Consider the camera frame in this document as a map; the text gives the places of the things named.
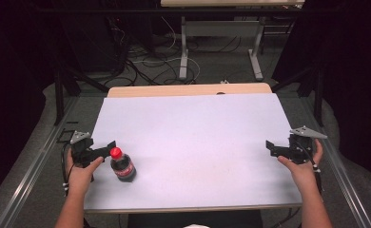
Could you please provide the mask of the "person's dark clothing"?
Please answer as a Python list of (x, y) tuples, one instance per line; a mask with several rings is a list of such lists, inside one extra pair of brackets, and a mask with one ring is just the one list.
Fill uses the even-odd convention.
[(208, 228), (263, 228), (259, 211), (133, 214), (128, 216), (127, 228), (186, 228), (193, 224)]

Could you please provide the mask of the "dark curtain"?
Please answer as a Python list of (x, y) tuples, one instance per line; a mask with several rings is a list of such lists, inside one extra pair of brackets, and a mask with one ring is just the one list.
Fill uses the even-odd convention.
[(53, 83), (23, 0), (0, 0), (0, 185), (37, 125)]
[(371, 0), (305, 0), (303, 8), (337, 13), (298, 18), (272, 78), (284, 82), (319, 57), (340, 151), (371, 172)]

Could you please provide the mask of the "red bottle cap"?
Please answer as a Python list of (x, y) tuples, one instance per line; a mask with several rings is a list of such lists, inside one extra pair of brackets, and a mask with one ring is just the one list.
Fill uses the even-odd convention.
[(111, 148), (109, 154), (114, 160), (118, 160), (123, 156), (123, 152), (119, 147)]

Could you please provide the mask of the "person's right hand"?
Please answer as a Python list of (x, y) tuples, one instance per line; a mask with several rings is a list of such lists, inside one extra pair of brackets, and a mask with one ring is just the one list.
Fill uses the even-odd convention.
[(304, 193), (314, 194), (319, 192), (311, 162), (296, 164), (283, 156), (279, 156), (278, 161), (291, 172), (292, 179), (302, 195)]

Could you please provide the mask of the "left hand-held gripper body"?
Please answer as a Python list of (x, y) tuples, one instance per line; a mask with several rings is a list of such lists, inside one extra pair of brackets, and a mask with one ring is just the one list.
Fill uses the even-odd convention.
[(94, 160), (93, 139), (88, 132), (75, 131), (70, 139), (71, 156), (73, 162), (82, 167), (87, 167)]

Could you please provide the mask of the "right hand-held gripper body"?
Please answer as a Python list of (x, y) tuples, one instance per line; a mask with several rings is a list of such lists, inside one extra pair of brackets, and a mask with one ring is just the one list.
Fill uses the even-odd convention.
[(291, 129), (290, 133), (289, 149), (292, 152), (292, 155), (289, 159), (296, 164), (302, 164), (305, 162), (315, 164), (313, 160), (313, 140), (326, 139), (327, 136), (305, 125)]

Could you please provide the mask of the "black floor bracket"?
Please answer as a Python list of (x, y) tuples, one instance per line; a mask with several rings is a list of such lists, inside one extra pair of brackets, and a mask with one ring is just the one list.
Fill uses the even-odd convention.
[(57, 136), (56, 142), (57, 143), (69, 143), (71, 137), (73, 136), (78, 122), (69, 121), (66, 122), (63, 126), (62, 131)]

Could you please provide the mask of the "cola bottle with red label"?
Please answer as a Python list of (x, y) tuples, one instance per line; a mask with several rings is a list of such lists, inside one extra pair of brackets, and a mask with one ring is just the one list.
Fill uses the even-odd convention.
[(120, 181), (133, 182), (136, 177), (136, 168), (129, 155), (124, 154), (120, 158), (112, 157), (110, 166)]

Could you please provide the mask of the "white metal frame desk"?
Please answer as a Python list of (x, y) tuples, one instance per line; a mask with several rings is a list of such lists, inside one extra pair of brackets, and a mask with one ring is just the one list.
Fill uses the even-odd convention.
[[(305, 0), (161, 0), (161, 6), (174, 10), (275, 10), (280, 7), (302, 6)], [(180, 63), (179, 78), (184, 80), (187, 76), (188, 37), (253, 37), (254, 46), (248, 51), (253, 76), (261, 81), (264, 76), (258, 62), (258, 51), (264, 36), (264, 16), (256, 16), (255, 20), (224, 20), (214, 21), (204, 19), (202, 21), (190, 21), (181, 17), (181, 43), (182, 56)]]

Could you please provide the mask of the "person's left hand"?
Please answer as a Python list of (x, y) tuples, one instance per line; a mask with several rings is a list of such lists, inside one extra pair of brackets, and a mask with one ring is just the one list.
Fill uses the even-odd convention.
[(66, 175), (68, 178), (68, 197), (83, 198), (88, 190), (94, 171), (104, 162), (103, 157), (92, 161), (87, 167), (79, 167), (73, 162), (71, 150), (66, 156)]

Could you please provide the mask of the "aluminium floor rail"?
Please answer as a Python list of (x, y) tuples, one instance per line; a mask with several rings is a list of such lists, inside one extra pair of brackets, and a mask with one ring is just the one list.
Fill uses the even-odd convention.
[(329, 133), (314, 114), (310, 98), (301, 98), (306, 125), (327, 136), (322, 139), (324, 155), (321, 162), (323, 199), (335, 228), (371, 228), (371, 220), (359, 198), (353, 181), (348, 176), (342, 155), (336, 148), (334, 135)]
[(0, 188), (0, 228), (52, 228), (64, 201), (58, 138), (67, 117), (56, 124), (53, 102), (35, 126), (22, 154)]

